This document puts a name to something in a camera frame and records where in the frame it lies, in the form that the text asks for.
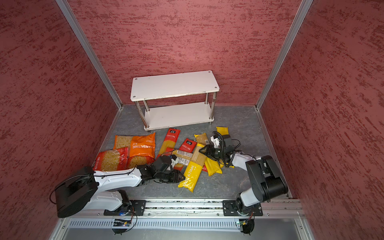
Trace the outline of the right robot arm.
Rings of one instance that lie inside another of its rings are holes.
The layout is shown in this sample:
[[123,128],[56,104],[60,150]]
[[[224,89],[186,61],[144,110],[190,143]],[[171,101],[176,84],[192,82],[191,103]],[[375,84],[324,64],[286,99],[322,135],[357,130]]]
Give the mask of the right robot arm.
[[238,194],[234,201],[224,201],[225,210],[237,211],[248,216],[256,211],[263,202],[285,195],[289,188],[286,179],[273,157],[267,155],[255,157],[239,150],[241,142],[234,144],[230,135],[213,132],[211,144],[202,147],[199,153],[217,162],[225,168],[235,167],[247,172],[251,187]]

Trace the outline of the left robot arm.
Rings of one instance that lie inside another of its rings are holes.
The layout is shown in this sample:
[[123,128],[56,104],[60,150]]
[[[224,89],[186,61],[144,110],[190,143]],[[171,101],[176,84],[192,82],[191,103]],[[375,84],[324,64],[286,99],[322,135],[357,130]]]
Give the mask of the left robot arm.
[[121,171],[96,171],[84,167],[58,184],[51,198],[59,218],[71,217],[85,210],[102,210],[105,216],[141,216],[144,206],[132,202],[125,188],[149,182],[178,184],[186,178],[174,169],[175,155],[161,156],[151,164]]

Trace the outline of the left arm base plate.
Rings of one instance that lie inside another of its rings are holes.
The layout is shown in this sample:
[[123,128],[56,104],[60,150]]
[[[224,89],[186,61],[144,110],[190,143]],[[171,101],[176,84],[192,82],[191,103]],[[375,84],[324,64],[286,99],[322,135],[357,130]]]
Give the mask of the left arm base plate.
[[104,210],[104,216],[143,216],[147,201],[130,200],[114,211]]

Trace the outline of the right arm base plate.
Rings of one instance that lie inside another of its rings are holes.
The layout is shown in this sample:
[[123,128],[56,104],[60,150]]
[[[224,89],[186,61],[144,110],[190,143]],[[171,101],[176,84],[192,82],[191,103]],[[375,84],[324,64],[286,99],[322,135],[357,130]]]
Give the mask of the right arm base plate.
[[233,216],[261,217],[263,216],[263,210],[260,203],[246,207],[242,204],[241,200],[237,199],[237,200],[224,200],[222,204],[223,204],[224,216],[226,217],[233,217]]

